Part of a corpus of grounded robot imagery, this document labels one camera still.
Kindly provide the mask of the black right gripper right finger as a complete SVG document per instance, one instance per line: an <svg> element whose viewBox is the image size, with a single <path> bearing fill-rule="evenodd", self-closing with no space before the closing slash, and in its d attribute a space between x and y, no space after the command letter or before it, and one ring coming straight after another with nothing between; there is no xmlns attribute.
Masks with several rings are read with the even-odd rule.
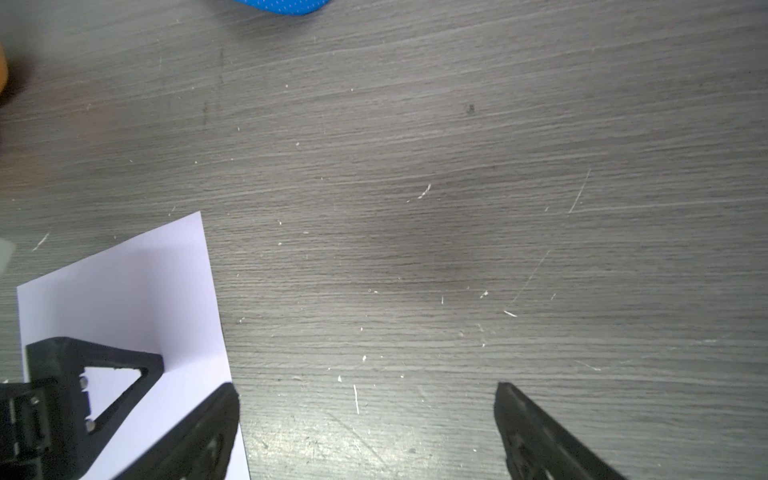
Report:
<svg viewBox="0 0 768 480"><path fill-rule="evenodd" d="M497 386L494 418L513 479L625 479L511 383Z"/></svg>

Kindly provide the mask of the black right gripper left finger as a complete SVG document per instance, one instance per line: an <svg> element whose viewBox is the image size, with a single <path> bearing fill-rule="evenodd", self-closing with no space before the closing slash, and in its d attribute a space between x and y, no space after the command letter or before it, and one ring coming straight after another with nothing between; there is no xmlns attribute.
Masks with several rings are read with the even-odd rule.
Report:
<svg viewBox="0 0 768 480"><path fill-rule="evenodd" d="M120 479L226 477L238 430L240 402L234 385L220 385L126 468Z"/></svg>

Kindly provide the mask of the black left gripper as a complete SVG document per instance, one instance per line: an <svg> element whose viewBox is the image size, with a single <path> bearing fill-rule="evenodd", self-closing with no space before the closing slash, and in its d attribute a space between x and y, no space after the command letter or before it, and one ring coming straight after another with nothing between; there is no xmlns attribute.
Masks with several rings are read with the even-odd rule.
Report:
<svg viewBox="0 0 768 480"><path fill-rule="evenodd" d="M26 346L32 382L1 384L1 478L79 479L164 373L159 354L54 337ZM127 368L134 381L96 419L81 378Z"/></svg>

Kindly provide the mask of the lilac square paper sheet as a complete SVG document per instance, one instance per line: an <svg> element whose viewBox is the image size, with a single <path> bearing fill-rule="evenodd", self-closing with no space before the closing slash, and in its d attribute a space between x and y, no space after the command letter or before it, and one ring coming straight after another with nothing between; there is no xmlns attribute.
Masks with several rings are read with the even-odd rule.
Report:
<svg viewBox="0 0 768 480"><path fill-rule="evenodd" d="M23 346L70 337L163 358L88 479L115 478L232 379L200 213L22 284L17 299Z"/></svg>

